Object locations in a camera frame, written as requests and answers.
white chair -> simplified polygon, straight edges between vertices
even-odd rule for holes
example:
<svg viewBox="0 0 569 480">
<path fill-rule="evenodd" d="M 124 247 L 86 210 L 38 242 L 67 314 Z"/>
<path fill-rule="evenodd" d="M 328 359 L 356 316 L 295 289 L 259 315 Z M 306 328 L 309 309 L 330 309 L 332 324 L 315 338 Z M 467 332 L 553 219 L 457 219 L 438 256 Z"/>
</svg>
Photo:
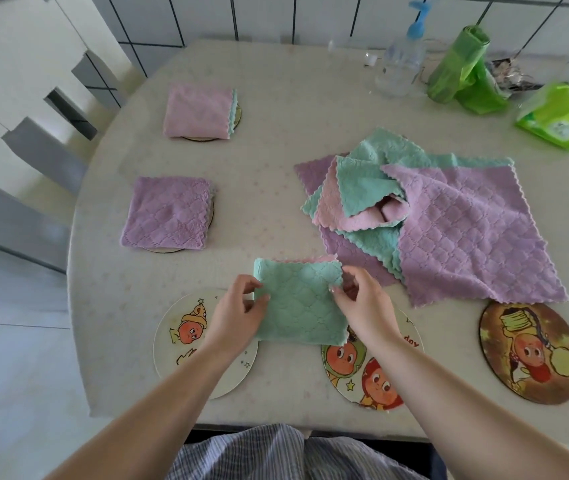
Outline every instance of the white chair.
<svg viewBox="0 0 569 480">
<path fill-rule="evenodd" d="M 102 62 L 122 94 L 144 76 L 130 62 L 91 0 L 0 2 L 0 189 L 70 225 L 75 196 L 20 159 L 1 139 L 25 118 L 89 162 L 115 113 L 72 74 L 86 52 Z M 45 98 L 57 90 L 98 131 L 83 136 Z"/>
</svg>

plastic bottle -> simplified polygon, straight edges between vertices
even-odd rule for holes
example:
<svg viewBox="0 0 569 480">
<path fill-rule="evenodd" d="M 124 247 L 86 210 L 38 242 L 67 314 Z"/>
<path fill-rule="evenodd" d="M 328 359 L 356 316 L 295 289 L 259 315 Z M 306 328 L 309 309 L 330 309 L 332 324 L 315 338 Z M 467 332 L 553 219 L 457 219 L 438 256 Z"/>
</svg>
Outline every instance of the plastic bottle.
<svg viewBox="0 0 569 480">
<path fill-rule="evenodd" d="M 409 6 L 420 10 L 417 20 L 409 26 L 406 37 L 396 40 L 386 49 L 382 57 L 382 72 L 375 78 L 376 87 L 389 96 L 408 94 L 426 55 L 422 36 L 424 19 L 429 14 L 431 5 L 412 1 Z"/>
</svg>

purple microfiber cloth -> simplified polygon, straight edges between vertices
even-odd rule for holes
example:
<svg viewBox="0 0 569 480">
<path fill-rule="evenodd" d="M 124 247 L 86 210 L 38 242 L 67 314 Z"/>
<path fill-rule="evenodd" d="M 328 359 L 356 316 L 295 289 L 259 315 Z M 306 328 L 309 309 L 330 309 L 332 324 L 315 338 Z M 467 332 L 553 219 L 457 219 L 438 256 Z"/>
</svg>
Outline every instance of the purple microfiber cloth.
<svg viewBox="0 0 569 480">
<path fill-rule="evenodd" d="M 205 178 L 138 177 L 121 245 L 203 249 L 213 186 Z"/>
<path fill-rule="evenodd" d="M 398 247 L 413 306 L 445 298 L 568 301 L 513 166 L 382 170 L 411 207 Z"/>
<path fill-rule="evenodd" d="M 335 155 L 328 155 L 318 160 L 299 163 L 294 167 L 307 195 L 311 195 L 322 185 L 334 157 Z M 337 255 L 342 264 L 365 268 L 382 286 L 399 282 L 377 258 L 368 255 L 341 235 L 324 227 L 320 227 L 320 233 L 327 254 Z"/>
</svg>

white tiled wall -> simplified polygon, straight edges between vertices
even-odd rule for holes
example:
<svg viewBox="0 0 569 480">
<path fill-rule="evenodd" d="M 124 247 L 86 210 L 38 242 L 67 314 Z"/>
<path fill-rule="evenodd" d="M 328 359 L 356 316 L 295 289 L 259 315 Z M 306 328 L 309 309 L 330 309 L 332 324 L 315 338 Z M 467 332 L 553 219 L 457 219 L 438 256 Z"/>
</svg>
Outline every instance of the white tiled wall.
<svg viewBox="0 0 569 480">
<path fill-rule="evenodd" d="M 293 39 L 307 45 L 333 40 L 341 46 L 384 48 L 417 15 L 408 6 L 411 0 L 93 1 L 131 61 L 148 77 L 198 38 Z M 490 53 L 569 60 L 569 0 L 429 1 L 425 37 L 439 41 L 433 47 L 446 47 L 464 26 L 479 23 L 491 37 Z M 120 101 L 88 60 L 75 73 L 100 100 L 109 105 Z"/>
</svg>

brown coaster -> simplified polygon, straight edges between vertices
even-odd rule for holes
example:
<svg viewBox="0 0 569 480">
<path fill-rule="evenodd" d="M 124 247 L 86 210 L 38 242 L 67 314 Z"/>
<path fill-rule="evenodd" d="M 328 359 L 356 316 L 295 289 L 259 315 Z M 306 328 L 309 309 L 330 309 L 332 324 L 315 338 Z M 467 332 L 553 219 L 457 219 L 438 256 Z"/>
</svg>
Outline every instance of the brown coaster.
<svg viewBox="0 0 569 480">
<path fill-rule="evenodd" d="M 211 201 L 211 217 L 209 218 L 209 227 L 211 227 L 211 223 L 213 222 L 213 215 L 215 214 L 215 206 L 213 201 Z M 184 251 L 184 248 L 175 249 L 175 248 L 143 248 L 147 251 L 151 251 L 152 253 L 158 254 L 169 254 L 169 253 L 176 253 L 178 251 Z"/>
<path fill-rule="evenodd" d="M 550 307 L 492 301 L 480 319 L 480 345 L 517 395 L 539 404 L 569 400 L 569 325 Z"/>
<path fill-rule="evenodd" d="M 233 120 L 233 129 L 238 127 L 241 118 L 242 118 L 242 108 L 240 107 L 240 104 L 238 104 L 238 107 L 236 108 L 236 119 Z M 183 138 L 191 141 L 213 141 L 214 139 L 218 139 L 218 138 L 190 138 L 188 136 L 183 136 Z"/>
</svg>

